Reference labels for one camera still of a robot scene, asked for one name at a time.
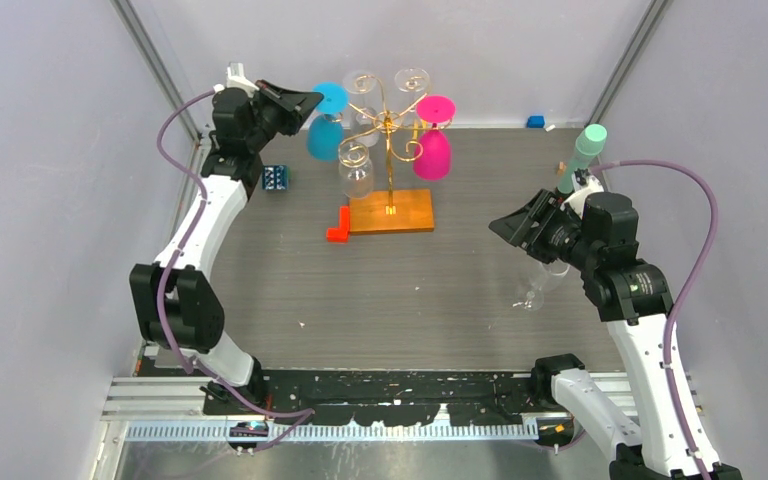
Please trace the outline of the blue wine glass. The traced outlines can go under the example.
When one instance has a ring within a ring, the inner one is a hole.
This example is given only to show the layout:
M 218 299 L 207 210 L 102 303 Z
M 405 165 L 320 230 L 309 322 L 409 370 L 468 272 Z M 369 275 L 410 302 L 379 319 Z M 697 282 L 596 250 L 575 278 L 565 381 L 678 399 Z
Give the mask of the blue wine glass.
M 322 100 L 316 106 L 317 116 L 309 126 L 307 151 L 317 160 L 336 161 L 338 147 L 344 138 L 342 113 L 348 108 L 349 95 L 334 82 L 320 83 L 313 91 L 321 94 Z

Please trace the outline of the clear stemmed wine glass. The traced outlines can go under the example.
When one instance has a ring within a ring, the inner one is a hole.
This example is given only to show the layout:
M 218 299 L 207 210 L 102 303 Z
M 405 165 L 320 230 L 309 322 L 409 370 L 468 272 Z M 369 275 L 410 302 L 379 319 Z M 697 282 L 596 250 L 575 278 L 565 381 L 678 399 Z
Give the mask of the clear stemmed wine glass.
M 545 294 L 557 288 L 565 279 L 570 266 L 562 261 L 542 263 L 527 259 L 518 271 L 513 308 L 537 311 Z

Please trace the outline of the clear textured wine glass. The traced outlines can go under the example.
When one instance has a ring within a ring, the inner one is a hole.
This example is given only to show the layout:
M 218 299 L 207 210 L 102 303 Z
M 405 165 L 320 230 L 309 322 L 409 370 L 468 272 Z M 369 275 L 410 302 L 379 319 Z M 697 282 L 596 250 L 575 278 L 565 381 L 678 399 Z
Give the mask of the clear textured wine glass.
M 369 149 L 357 141 L 338 147 L 338 172 L 343 193 L 350 199 L 368 196 L 374 188 L 374 166 Z

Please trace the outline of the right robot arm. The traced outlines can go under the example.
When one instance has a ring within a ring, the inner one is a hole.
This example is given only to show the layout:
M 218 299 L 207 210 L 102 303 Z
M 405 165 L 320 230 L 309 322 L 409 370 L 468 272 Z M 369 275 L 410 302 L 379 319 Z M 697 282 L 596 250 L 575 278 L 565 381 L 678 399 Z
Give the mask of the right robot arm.
M 587 195 L 579 209 L 541 190 L 489 229 L 544 264 L 576 269 L 625 367 L 637 416 L 625 414 L 573 354 L 536 360 L 531 397 L 564 408 L 597 443 L 612 479 L 739 479 L 701 424 L 669 332 L 673 301 L 663 272 L 637 256 L 638 213 L 618 193 Z

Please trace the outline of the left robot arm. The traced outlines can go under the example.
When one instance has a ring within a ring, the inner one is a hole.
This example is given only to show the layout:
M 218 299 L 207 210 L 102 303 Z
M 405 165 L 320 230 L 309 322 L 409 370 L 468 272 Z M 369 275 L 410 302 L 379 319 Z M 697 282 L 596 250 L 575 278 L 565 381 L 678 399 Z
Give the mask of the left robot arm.
M 163 141 L 189 107 L 210 100 L 214 127 L 200 171 L 175 160 Z M 293 136 L 325 102 L 319 91 L 278 87 L 265 80 L 215 85 L 178 107 L 162 124 L 156 147 L 184 173 L 196 196 L 182 224 L 148 264 L 136 264 L 129 285 L 144 341 L 175 354 L 186 372 L 211 377 L 207 391 L 244 414 L 264 410 L 268 387 L 260 362 L 225 330 L 225 311 L 211 271 L 232 223 L 249 203 L 263 172 L 261 152 L 276 135 Z

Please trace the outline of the clear back left glass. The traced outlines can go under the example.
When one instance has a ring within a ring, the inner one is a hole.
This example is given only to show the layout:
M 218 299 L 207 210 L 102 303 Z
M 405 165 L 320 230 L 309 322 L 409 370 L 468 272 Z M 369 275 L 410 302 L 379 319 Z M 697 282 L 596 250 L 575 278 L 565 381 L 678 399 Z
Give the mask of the clear back left glass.
M 342 87 L 350 103 L 345 110 L 349 128 L 347 137 L 355 139 L 341 145 L 340 153 L 348 152 L 357 144 L 374 147 L 381 137 L 381 132 L 373 128 L 373 118 L 381 108 L 381 88 L 376 77 L 367 70 L 355 70 L 344 76 Z

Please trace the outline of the pink wine glass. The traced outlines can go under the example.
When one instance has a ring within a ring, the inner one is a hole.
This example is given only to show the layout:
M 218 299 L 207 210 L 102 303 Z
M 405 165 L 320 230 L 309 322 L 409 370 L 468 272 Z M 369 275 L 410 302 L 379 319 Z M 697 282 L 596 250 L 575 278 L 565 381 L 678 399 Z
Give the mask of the pink wine glass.
M 452 149 L 443 127 L 455 116 L 455 103 L 442 95 L 430 95 L 422 99 L 416 113 L 428 129 L 418 138 L 413 171 L 426 181 L 439 181 L 451 170 Z

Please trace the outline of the clear back right glass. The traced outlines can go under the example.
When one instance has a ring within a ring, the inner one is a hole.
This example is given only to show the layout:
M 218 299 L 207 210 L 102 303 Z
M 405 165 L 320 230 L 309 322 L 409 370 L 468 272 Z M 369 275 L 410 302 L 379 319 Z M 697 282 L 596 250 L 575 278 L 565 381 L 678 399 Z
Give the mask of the clear back right glass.
M 403 68 L 394 76 L 396 100 L 393 111 L 398 125 L 410 126 L 415 119 L 415 103 L 428 93 L 431 78 L 422 68 Z

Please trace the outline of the wooden rack base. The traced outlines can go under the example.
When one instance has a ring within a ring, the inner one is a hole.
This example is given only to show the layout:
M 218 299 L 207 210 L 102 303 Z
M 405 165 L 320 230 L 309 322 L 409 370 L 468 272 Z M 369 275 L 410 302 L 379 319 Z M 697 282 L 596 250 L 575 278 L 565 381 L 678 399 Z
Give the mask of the wooden rack base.
M 374 191 L 349 200 L 352 235 L 421 233 L 435 229 L 429 189 Z

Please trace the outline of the blue patterned small box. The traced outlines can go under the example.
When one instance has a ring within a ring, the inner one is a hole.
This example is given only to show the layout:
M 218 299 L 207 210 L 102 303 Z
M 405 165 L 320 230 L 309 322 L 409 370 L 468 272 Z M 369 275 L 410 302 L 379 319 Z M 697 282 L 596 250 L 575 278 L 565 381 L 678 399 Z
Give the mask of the blue patterned small box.
M 290 169 L 286 165 L 265 165 L 261 187 L 265 191 L 286 191 L 290 183 Z

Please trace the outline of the small blue block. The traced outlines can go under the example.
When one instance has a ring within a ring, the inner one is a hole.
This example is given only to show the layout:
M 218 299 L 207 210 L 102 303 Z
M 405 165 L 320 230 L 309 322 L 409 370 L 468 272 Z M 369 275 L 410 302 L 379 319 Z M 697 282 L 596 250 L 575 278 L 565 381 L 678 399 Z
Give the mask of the small blue block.
M 526 127 L 529 129 L 543 129 L 546 126 L 546 119 L 543 115 L 531 115 L 527 118 Z

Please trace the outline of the mint green microphone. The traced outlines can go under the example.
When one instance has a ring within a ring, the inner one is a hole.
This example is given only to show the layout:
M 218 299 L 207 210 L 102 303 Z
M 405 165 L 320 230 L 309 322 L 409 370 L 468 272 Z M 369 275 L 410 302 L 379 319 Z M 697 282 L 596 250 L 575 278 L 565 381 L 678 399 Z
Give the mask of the mint green microphone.
M 586 126 L 575 140 L 571 158 L 565 163 L 559 176 L 557 191 L 568 195 L 574 190 L 574 177 L 577 170 L 587 169 L 590 163 L 601 154 L 608 138 L 608 130 L 601 124 Z

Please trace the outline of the orange L-shaped block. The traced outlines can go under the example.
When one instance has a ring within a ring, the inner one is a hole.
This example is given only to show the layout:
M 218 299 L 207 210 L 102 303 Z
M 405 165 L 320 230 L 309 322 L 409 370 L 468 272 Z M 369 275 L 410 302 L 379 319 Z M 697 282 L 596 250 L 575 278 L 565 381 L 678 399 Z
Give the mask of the orange L-shaped block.
M 334 227 L 326 229 L 325 238 L 330 243 L 347 243 L 351 232 L 351 213 L 348 205 L 341 206 L 338 212 L 338 222 Z

